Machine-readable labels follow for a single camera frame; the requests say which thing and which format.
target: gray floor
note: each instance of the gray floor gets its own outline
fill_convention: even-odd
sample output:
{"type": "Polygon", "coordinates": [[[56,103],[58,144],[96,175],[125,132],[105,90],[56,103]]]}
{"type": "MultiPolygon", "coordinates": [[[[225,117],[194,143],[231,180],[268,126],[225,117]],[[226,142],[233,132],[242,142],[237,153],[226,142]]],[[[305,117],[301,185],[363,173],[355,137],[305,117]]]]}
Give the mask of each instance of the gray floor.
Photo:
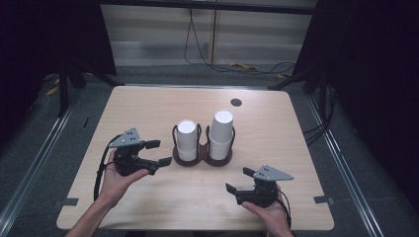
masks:
{"type": "MultiPolygon", "coordinates": [[[[259,65],[269,70],[272,65],[259,65]]],[[[132,84],[242,86],[264,88],[281,82],[276,74],[249,76],[217,72],[205,65],[119,67],[116,80],[132,84]]],[[[75,100],[74,111],[47,157],[22,209],[11,226],[9,236],[60,236],[55,221],[60,212],[57,201],[66,198],[78,167],[112,93],[112,87],[92,76],[75,100]]],[[[301,126],[308,130],[317,126],[303,83],[285,89],[292,99],[301,126]]],[[[59,97],[46,96],[50,83],[42,91],[20,129],[0,151],[0,207],[10,201],[15,189],[24,179],[44,140],[53,127],[59,110],[59,97]]],[[[339,103],[336,105],[331,130],[348,166],[366,198],[383,236],[419,236],[417,214],[399,191],[388,173],[371,155],[368,147],[357,137],[339,103]]],[[[309,146],[320,183],[328,198],[335,221],[331,231],[296,231],[297,236],[372,236],[350,195],[345,180],[323,138],[309,146]]],[[[126,231],[99,230],[97,236],[125,236],[126,231]]]]}

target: white paper cup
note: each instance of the white paper cup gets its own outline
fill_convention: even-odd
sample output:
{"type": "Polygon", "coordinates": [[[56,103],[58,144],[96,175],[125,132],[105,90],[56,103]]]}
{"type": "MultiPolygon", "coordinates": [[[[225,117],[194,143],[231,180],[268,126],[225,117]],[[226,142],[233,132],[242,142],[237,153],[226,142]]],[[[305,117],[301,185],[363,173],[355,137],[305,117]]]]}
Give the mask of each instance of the white paper cup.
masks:
{"type": "Polygon", "coordinates": [[[209,137],[209,157],[214,160],[223,160],[230,151],[231,139],[225,143],[218,143],[209,137]]]}
{"type": "Polygon", "coordinates": [[[183,161],[193,161],[195,158],[197,158],[197,149],[185,152],[178,148],[178,156],[183,161]]]}
{"type": "Polygon", "coordinates": [[[218,111],[214,114],[209,136],[217,143],[231,140],[233,130],[233,114],[229,111],[218,111]]]}
{"type": "Polygon", "coordinates": [[[181,120],[177,128],[177,146],[184,152],[191,152],[197,149],[197,125],[189,119],[181,120]]]}

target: metal rail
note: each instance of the metal rail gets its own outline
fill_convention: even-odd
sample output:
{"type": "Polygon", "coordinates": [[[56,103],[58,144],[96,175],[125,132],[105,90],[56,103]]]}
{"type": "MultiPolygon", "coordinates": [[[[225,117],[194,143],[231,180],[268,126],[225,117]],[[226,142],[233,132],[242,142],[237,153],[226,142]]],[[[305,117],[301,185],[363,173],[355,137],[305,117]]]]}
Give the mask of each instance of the metal rail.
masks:
{"type": "Polygon", "coordinates": [[[65,111],[65,113],[56,120],[54,126],[52,127],[51,132],[46,138],[46,141],[43,143],[41,150],[39,151],[31,167],[29,168],[21,184],[18,186],[18,188],[9,198],[9,201],[7,202],[6,206],[3,208],[2,212],[0,213],[0,236],[1,237],[5,237],[9,233],[13,223],[16,220],[16,217],[18,216],[19,212],[21,211],[25,203],[25,200],[27,199],[32,187],[34,186],[35,181],[40,175],[42,167],[45,164],[49,156],[49,153],[51,152],[55,142],[57,141],[57,139],[59,138],[59,135],[64,129],[68,121],[68,118],[70,117],[74,109],[74,105],[77,103],[80,97],[80,94],[81,94],[80,91],[76,92],[73,103],[65,111]]]}
{"type": "Polygon", "coordinates": [[[123,5],[123,6],[144,6],[164,8],[190,8],[207,10],[225,10],[238,12],[262,12],[262,13],[283,13],[297,15],[314,15],[325,12],[315,8],[289,7],[260,4],[243,3],[221,3],[208,1],[168,1],[168,0],[100,0],[100,4],[123,5]]]}
{"type": "MultiPolygon", "coordinates": [[[[317,105],[317,102],[311,96],[307,96],[307,99],[317,120],[317,123],[321,125],[322,119],[319,113],[319,107],[317,105]]],[[[366,198],[364,197],[363,192],[361,191],[357,181],[355,180],[355,177],[352,175],[351,169],[346,163],[345,157],[343,156],[342,151],[339,148],[336,139],[334,138],[330,129],[325,130],[324,138],[326,140],[327,145],[329,146],[330,151],[332,152],[336,165],[338,166],[339,171],[341,172],[342,178],[348,188],[352,200],[355,203],[355,206],[358,209],[358,212],[361,215],[361,218],[364,221],[364,224],[367,227],[368,232],[370,233],[370,236],[384,236],[381,232],[381,229],[379,228],[373,210],[370,208],[366,198]]]]}

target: black mount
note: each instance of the black mount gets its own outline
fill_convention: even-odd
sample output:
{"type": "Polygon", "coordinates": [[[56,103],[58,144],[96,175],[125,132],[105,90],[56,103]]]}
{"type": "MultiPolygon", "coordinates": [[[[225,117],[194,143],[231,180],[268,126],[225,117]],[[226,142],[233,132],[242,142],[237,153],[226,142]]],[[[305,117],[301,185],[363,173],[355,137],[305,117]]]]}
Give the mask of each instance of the black mount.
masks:
{"type": "Polygon", "coordinates": [[[162,158],[158,161],[145,160],[138,157],[138,152],[143,148],[151,149],[159,146],[160,140],[141,140],[135,127],[126,131],[109,145],[111,148],[117,148],[114,163],[122,176],[128,176],[141,169],[146,169],[149,175],[154,175],[159,168],[169,166],[172,162],[172,157],[162,158]]]}
{"type": "Polygon", "coordinates": [[[249,201],[261,207],[268,207],[278,199],[276,180],[293,179],[293,176],[268,165],[262,166],[258,171],[245,167],[243,174],[254,178],[255,189],[253,191],[238,191],[232,185],[225,184],[227,191],[236,197],[237,204],[249,201]]]}

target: black cord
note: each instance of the black cord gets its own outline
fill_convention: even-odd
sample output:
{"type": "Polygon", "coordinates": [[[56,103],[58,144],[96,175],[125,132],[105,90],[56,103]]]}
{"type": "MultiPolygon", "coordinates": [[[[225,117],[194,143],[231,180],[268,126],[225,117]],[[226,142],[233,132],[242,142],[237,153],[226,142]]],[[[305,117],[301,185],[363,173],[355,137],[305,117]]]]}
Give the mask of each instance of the black cord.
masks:
{"type": "Polygon", "coordinates": [[[45,82],[48,82],[48,81],[55,80],[55,79],[58,78],[56,76],[58,76],[58,73],[55,73],[55,74],[50,75],[48,78],[43,79],[42,82],[45,83],[45,82]]]}
{"type": "Polygon", "coordinates": [[[244,74],[248,74],[248,75],[280,74],[280,73],[290,71],[291,69],[293,69],[295,67],[294,62],[280,62],[280,63],[275,64],[274,67],[271,70],[264,72],[264,71],[234,70],[234,69],[225,68],[225,67],[218,66],[218,65],[209,64],[209,63],[206,62],[206,60],[204,59],[203,53],[201,52],[201,47],[200,47],[200,43],[198,41],[197,31],[195,30],[195,24],[194,24],[194,20],[193,20],[193,17],[192,17],[192,9],[189,9],[189,15],[190,15],[190,22],[189,22],[189,26],[188,26],[188,34],[187,34],[187,38],[186,38],[186,42],[185,42],[185,49],[184,49],[184,58],[189,64],[206,65],[210,69],[215,70],[217,72],[238,72],[238,73],[244,73],[244,74]],[[199,51],[200,56],[201,56],[201,60],[204,63],[193,63],[193,62],[189,61],[187,56],[186,56],[187,49],[188,49],[188,42],[189,42],[189,34],[191,32],[191,27],[194,31],[195,41],[197,43],[197,47],[198,47],[198,51],[199,51]],[[289,68],[283,70],[283,71],[274,71],[275,68],[277,68],[280,65],[284,65],[284,64],[291,64],[291,66],[289,68]]]}
{"type": "Polygon", "coordinates": [[[328,96],[329,103],[330,103],[329,115],[321,125],[304,132],[304,134],[307,134],[307,133],[315,131],[315,130],[317,130],[321,127],[321,129],[318,130],[314,135],[308,137],[305,140],[307,142],[307,146],[310,146],[311,144],[313,144],[329,127],[329,125],[332,121],[332,117],[333,117],[333,113],[334,113],[334,109],[335,109],[336,98],[337,98],[336,92],[332,89],[332,86],[329,84],[329,96],[328,96]]]}
{"type": "Polygon", "coordinates": [[[279,198],[277,198],[277,202],[283,207],[284,212],[286,213],[287,224],[288,224],[289,228],[291,229],[292,219],[291,219],[290,202],[289,202],[286,194],[284,194],[284,192],[282,192],[281,190],[279,190],[279,192],[286,198],[288,208],[286,207],[286,205],[284,204],[284,202],[281,201],[279,198]]]}
{"type": "Polygon", "coordinates": [[[105,159],[106,159],[106,155],[108,154],[108,150],[109,150],[109,144],[111,144],[112,142],[114,142],[116,139],[118,139],[118,137],[120,137],[121,134],[117,135],[116,137],[112,138],[112,140],[108,143],[108,145],[105,148],[104,154],[102,155],[102,159],[101,159],[101,164],[99,165],[99,169],[96,172],[96,182],[95,182],[95,188],[93,190],[93,200],[96,200],[99,196],[99,188],[101,186],[101,180],[102,180],[102,175],[104,174],[104,170],[106,168],[107,165],[112,164],[112,162],[109,162],[108,164],[105,164],[105,159]]]}

